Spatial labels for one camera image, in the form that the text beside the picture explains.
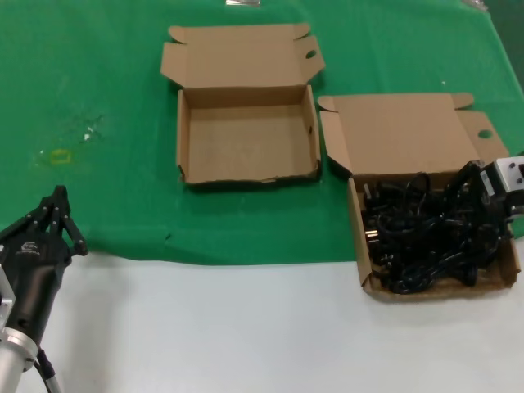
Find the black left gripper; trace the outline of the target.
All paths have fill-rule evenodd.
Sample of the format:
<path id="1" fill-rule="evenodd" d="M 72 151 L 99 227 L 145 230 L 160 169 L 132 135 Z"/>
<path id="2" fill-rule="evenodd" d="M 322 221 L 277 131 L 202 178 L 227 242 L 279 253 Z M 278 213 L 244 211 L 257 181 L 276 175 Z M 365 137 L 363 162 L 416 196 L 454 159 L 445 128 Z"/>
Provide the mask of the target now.
<path id="1" fill-rule="evenodd" d="M 71 256 L 88 254 L 66 209 L 66 187 L 56 186 L 35 209 L 3 229 L 1 245 L 1 263 L 15 295 L 7 326 L 40 341 Z"/>

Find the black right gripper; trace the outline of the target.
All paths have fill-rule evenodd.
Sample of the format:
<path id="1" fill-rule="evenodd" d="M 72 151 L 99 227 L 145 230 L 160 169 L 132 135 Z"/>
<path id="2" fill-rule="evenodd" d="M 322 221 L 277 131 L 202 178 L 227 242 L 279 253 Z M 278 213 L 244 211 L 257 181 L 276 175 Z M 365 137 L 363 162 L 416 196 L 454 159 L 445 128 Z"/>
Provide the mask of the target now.
<path id="1" fill-rule="evenodd" d="M 497 178 L 481 178 L 482 169 L 479 161 L 469 161 L 447 184 L 447 197 L 476 197 L 478 214 L 496 228 L 501 239 L 509 241 L 513 233 L 508 222 L 506 190 Z"/>

